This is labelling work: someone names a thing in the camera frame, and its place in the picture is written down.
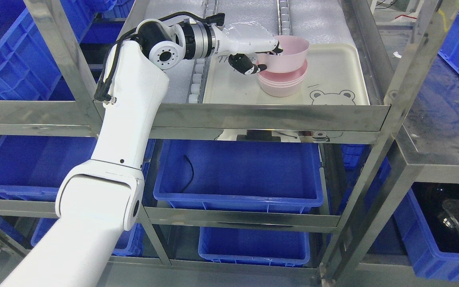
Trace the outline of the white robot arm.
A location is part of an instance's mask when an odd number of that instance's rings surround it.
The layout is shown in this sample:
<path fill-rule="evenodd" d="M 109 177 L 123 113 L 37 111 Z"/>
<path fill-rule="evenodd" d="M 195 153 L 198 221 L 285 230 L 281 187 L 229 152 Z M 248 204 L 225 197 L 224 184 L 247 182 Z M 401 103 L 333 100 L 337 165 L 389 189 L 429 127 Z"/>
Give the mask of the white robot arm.
<path fill-rule="evenodd" d="M 0 284 L 2 287 L 94 287 L 124 231 L 138 215 L 141 170 L 153 120 L 167 93 L 164 72 L 184 59 L 209 57 L 225 14 L 176 12 L 144 20 L 107 53 L 94 94 L 104 104 L 89 160 L 60 185 L 58 219 Z"/>

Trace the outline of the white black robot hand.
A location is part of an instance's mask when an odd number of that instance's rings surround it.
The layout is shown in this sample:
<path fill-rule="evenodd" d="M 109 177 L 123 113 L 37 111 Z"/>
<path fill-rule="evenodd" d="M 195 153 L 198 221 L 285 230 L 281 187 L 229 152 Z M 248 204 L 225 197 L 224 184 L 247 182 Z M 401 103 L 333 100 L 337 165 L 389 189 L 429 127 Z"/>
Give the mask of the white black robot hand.
<path fill-rule="evenodd" d="M 266 64 L 255 64 L 249 54 L 281 55 L 279 40 L 260 24 L 236 23 L 222 29 L 213 28 L 214 54 L 226 55 L 228 64 L 243 75 L 260 73 Z"/>

